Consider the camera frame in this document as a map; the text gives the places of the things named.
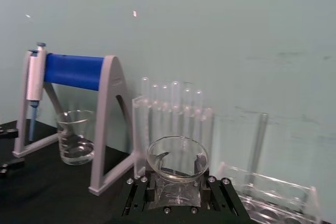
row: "glass beaker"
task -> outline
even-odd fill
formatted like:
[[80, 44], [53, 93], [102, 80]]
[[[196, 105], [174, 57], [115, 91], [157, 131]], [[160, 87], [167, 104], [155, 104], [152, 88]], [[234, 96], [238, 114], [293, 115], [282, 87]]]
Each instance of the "glass beaker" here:
[[81, 165], [93, 159], [93, 143], [86, 139], [94, 112], [73, 110], [56, 115], [59, 151], [68, 165]]
[[156, 172], [155, 201], [150, 208], [201, 206], [199, 179], [208, 168], [208, 153], [201, 144], [166, 136], [151, 144], [147, 161]]

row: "green wall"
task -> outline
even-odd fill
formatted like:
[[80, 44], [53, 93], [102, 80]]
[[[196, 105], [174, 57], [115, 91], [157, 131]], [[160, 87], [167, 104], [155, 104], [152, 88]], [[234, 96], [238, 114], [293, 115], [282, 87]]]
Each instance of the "green wall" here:
[[[133, 97], [143, 76], [191, 82], [204, 91], [216, 113], [218, 161], [246, 168], [257, 115], [269, 113], [259, 172], [315, 185], [324, 219], [336, 222], [334, 0], [0, 3], [3, 122], [17, 119], [23, 56], [36, 41], [56, 53], [114, 54]], [[96, 107], [94, 92], [70, 98], [71, 88], [57, 90], [67, 109]], [[40, 121], [54, 123], [47, 99], [39, 113]], [[111, 125], [124, 126], [119, 118], [114, 113]], [[113, 134], [110, 145], [127, 150], [124, 131]]]

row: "blue pipette holder bar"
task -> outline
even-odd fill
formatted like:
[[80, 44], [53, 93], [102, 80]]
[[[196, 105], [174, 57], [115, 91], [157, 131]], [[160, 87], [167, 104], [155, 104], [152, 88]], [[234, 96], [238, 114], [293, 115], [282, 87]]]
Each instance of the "blue pipette holder bar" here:
[[[22, 99], [20, 115], [17, 120], [19, 137], [15, 139], [13, 154], [22, 157], [37, 151], [58, 140], [57, 134], [25, 144], [28, 101], [26, 100], [30, 57], [33, 51], [26, 53], [23, 68]], [[56, 113], [63, 112], [52, 83], [98, 91], [96, 112], [95, 149], [92, 162], [89, 190], [100, 195], [114, 181], [127, 172], [134, 163], [135, 150], [105, 175], [103, 174], [105, 148], [108, 134], [108, 118], [113, 99], [117, 99], [123, 111], [129, 136], [132, 137], [132, 101], [128, 96], [125, 78], [116, 56], [85, 57], [47, 54], [43, 87], [48, 94]]]

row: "black tabletop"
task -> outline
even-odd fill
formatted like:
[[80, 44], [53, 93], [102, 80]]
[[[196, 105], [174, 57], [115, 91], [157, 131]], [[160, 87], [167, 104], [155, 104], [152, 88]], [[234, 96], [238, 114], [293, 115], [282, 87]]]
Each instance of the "black tabletop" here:
[[[16, 123], [3, 124], [10, 129]], [[54, 127], [37, 122], [36, 139], [52, 135]], [[0, 140], [0, 163], [13, 157], [14, 140]], [[106, 149], [105, 171], [128, 154]], [[69, 166], [60, 159], [58, 144], [51, 144], [24, 157], [25, 167], [0, 180], [0, 223], [104, 223], [112, 218], [111, 209], [128, 171], [101, 196], [89, 192], [91, 162]]]

